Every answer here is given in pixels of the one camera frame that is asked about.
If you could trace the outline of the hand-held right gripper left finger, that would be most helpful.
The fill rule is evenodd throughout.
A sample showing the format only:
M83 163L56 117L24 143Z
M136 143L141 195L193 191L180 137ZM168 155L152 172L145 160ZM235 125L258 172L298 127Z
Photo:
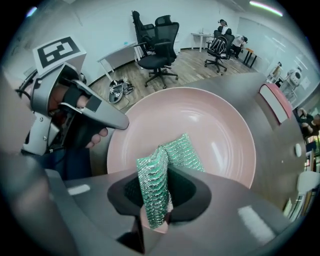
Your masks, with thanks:
M89 220L118 245L137 253L145 251L140 221L140 207L127 197L126 183L137 178L133 169L95 177L74 179L64 184L68 189L88 185L89 190L73 195Z

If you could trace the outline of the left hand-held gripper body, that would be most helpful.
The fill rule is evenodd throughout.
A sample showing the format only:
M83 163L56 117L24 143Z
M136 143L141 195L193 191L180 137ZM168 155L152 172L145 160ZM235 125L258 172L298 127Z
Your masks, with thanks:
M35 71L21 85L31 82L30 108L35 121L22 149L35 155L43 155L60 133L59 126L50 116L52 91L61 79L81 79L86 51L74 36L64 36L46 42L33 50Z

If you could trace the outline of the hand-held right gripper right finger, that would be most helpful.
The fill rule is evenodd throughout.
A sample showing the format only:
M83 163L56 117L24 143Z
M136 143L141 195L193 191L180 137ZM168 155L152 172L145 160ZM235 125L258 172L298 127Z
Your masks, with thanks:
M168 168L173 210L162 256L264 256L290 221L244 185L193 169Z

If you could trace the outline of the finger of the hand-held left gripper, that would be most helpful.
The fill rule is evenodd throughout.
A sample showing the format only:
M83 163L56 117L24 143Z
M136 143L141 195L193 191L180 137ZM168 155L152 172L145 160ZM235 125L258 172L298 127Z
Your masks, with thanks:
M65 147L82 149L106 126L85 115L77 113L71 121L65 136Z
M129 118L105 101L90 87L77 79L69 80L71 83L60 103L76 113L94 120L106 128L125 130L129 126Z

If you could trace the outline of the person's left hand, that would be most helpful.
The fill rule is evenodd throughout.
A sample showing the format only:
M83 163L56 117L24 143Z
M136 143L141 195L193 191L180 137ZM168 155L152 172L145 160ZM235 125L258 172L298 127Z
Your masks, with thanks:
M62 84L58 84L53 88L48 105L49 111L53 111L58 108L58 105L62 102L67 90L68 87ZM84 108L88 103L88 100L89 99L86 96L81 95L77 100L76 106L78 108ZM106 137L107 135L108 130L106 128L101 129L99 133L96 133L91 136L90 141L85 147L87 149L92 148L101 141L102 137Z

